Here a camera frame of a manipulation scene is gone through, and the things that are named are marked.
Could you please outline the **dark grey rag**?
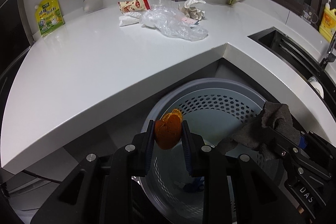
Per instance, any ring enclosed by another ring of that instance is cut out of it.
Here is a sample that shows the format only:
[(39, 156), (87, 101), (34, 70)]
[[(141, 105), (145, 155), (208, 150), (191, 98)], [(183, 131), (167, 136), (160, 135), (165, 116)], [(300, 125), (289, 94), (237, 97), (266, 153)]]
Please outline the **dark grey rag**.
[(262, 111), (231, 136), (223, 138), (217, 149), (224, 155), (238, 145), (243, 145), (262, 154), (266, 161), (275, 159), (275, 155), (266, 146), (266, 136), (271, 128), (294, 144), (300, 143), (300, 131), (295, 129), (289, 106), (282, 103), (265, 102)]

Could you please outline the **clear plastic bag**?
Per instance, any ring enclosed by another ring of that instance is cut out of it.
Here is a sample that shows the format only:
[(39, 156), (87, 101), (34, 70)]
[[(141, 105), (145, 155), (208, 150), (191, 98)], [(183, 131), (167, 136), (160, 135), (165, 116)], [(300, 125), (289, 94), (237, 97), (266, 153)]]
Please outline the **clear plastic bag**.
[(144, 12), (139, 17), (139, 22), (148, 28), (159, 30), (168, 38), (196, 42), (208, 36), (209, 32), (205, 28), (185, 22), (184, 17), (185, 15), (176, 8), (155, 6)]

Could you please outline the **patterned paper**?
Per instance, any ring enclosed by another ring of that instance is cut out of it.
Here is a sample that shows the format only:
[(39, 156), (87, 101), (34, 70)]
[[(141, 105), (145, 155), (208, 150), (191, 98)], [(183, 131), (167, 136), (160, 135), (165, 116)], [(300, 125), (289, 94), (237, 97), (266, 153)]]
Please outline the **patterned paper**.
[(202, 20), (205, 17), (205, 11), (197, 8), (197, 4), (205, 5), (206, 2), (203, 0), (186, 0), (183, 4), (179, 4), (178, 8), (187, 18)]

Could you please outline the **red white snack wrapper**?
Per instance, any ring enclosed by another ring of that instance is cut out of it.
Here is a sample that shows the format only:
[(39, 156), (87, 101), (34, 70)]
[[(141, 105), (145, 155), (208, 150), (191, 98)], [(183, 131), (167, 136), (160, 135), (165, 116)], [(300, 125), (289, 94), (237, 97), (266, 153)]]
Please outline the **red white snack wrapper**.
[(118, 5), (122, 14), (135, 11), (147, 11), (150, 9), (148, 0), (118, 2)]

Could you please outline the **white tissue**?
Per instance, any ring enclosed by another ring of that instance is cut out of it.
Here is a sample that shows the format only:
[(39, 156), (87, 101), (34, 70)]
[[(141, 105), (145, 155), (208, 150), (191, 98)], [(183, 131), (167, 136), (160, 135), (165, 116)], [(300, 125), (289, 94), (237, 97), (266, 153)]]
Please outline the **white tissue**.
[(142, 11), (127, 12), (119, 17), (119, 26), (129, 26), (133, 24), (138, 24), (139, 19), (142, 16)]

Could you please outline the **black kitchen sink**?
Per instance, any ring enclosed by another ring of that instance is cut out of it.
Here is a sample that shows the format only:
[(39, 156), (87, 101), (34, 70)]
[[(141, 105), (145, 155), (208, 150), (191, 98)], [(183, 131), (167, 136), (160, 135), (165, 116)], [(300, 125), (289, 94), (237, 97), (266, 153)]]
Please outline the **black kitchen sink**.
[(252, 34), (249, 38), (289, 64), (303, 79), (315, 77), (323, 88), (323, 103), (331, 113), (335, 113), (335, 83), (306, 50), (274, 27)]

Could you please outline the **white bowl in sink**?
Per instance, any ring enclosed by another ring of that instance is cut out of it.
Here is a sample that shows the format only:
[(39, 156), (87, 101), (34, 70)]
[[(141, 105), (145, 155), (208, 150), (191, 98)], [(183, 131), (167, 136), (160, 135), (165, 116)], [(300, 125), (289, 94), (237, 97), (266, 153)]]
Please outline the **white bowl in sink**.
[(308, 82), (311, 84), (312, 87), (314, 87), (314, 89), (317, 91), (317, 93), (319, 94), (319, 96), (324, 99), (324, 90), (322, 85), (318, 82), (318, 80), (314, 77), (311, 76), (308, 79)]

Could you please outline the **steel faucet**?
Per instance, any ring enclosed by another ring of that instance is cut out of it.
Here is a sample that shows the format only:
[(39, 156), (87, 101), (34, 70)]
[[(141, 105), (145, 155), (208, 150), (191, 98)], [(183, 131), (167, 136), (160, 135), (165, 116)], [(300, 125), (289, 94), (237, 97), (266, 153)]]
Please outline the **steel faucet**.
[(333, 50), (335, 48), (335, 40), (336, 40), (336, 32), (333, 34), (333, 37), (331, 38), (331, 42), (329, 44), (329, 47), (324, 54), (319, 66), (322, 70), (325, 70), (328, 63), (333, 63), (336, 59), (335, 55), (333, 54)]

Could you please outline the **yellow dish soap bottle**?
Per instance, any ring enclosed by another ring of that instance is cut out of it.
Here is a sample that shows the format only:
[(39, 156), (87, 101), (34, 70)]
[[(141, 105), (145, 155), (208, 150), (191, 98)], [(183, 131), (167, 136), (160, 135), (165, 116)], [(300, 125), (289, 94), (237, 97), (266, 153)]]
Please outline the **yellow dish soap bottle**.
[(336, 9), (331, 9), (331, 0), (327, 0), (323, 10), (321, 24), (319, 25), (319, 33), (330, 43), (335, 34), (336, 25)]

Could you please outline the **clear glass mug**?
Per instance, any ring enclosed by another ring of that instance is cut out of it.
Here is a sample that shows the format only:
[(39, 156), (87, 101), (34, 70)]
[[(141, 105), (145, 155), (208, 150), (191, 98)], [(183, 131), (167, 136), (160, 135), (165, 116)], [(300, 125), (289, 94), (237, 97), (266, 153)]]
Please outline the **clear glass mug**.
[(318, 15), (315, 13), (315, 9), (307, 3), (304, 3), (302, 6), (301, 18), (310, 25), (317, 24), (319, 20)]

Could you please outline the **yellow green seasoning pouch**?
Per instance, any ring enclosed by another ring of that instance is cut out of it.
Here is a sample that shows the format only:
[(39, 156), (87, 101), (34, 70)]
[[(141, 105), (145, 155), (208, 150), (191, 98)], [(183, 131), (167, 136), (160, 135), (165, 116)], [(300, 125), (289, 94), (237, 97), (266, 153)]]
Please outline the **yellow green seasoning pouch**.
[(64, 25), (58, 0), (42, 0), (35, 6), (35, 19), (41, 37), (45, 37)]

